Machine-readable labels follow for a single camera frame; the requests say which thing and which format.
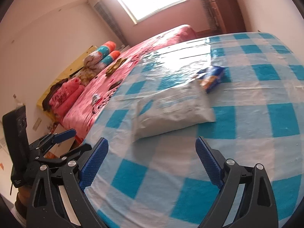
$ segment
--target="white plastic bag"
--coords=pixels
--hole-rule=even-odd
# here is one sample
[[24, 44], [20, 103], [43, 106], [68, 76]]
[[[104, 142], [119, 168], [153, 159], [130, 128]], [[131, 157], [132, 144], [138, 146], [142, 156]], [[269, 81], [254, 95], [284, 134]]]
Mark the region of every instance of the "white plastic bag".
[[199, 81], [192, 80], [138, 101], [133, 119], [134, 141], [214, 121], [205, 90]]

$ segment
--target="pink bed cover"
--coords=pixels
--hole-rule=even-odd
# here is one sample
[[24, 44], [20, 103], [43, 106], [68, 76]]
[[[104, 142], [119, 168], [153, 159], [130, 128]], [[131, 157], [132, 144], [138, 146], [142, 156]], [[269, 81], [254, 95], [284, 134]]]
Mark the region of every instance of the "pink bed cover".
[[100, 109], [94, 107], [93, 112], [92, 98], [94, 94], [98, 94], [102, 98], [111, 93], [111, 91], [109, 91], [110, 86], [121, 79], [125, 79], [143, 54], [195, 38], [196, 34], [191, 26], [182, 25], [147, 39], [125, 51], [119, 57], [127, 58], [123, 65], [110, 77], [105, 76], [107, 68], [101, 71], [97, 77], [86, 86], [83, 93], [61, 121], [62, 125], [66, 129], [74, 128], [77, 132], [77, 137], [84, 140], [95, 120], [105, 107], [103, 106]]

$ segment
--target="blue snack package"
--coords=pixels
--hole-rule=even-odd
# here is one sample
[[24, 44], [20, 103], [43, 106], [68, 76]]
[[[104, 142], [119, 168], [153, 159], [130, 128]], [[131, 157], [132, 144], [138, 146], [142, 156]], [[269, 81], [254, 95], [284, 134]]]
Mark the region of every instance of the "blue snack package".
[[206, 93], [209, 93], [212, 88], [221, 83], [224, 69], [220, 66], [210, 66], [198, 71], [196, 78], [201, 81], [201, 86], [206, 90]]

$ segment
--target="tablecloth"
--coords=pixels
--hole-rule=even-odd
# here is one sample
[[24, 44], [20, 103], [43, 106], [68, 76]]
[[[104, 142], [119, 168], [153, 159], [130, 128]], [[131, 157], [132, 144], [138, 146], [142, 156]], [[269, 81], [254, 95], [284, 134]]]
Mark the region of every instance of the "tablecloth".
[[[222, 83], [208, 94], [216, 122], [132, 142], [136, 102], [189, 80], [206, 63], [225, 67]], [[203, 136], [240, 165], [264, 165], [281, 227], [304, 196], [303, 81], [303, 65], [268, 33], [196, 39], [145, 55], [85, 139], [109, 141], [86, 196], [110, 228], [197, 227], [218, 193], [195, 152]], [[226, 224], [240, 197], [238, 191]]]

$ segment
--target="metal screw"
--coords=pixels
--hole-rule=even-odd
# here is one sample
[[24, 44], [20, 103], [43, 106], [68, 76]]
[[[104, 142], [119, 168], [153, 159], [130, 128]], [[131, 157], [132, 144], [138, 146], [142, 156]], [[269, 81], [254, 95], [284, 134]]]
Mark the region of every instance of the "metal screw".
[[226, 163], [228, 165], [234, 165], [235, 164], [235, 161], [233, 159], [227, 159]]
[[263, 165], [261, 165], [261, 164], [257, 164], [257, 165], [256, 165], [256, 167], [257, 167], [259, 170], [264, 169], [264, 166], [263, 166]]
[[73, 167], [76, 165], [76, 161], [75, 160], [71, 160], [68, 164], [68, 166]]
[[43, 164], [42, 166], [40, 166], [40, 170], [46, 170], [47, 166], [45, 164]]

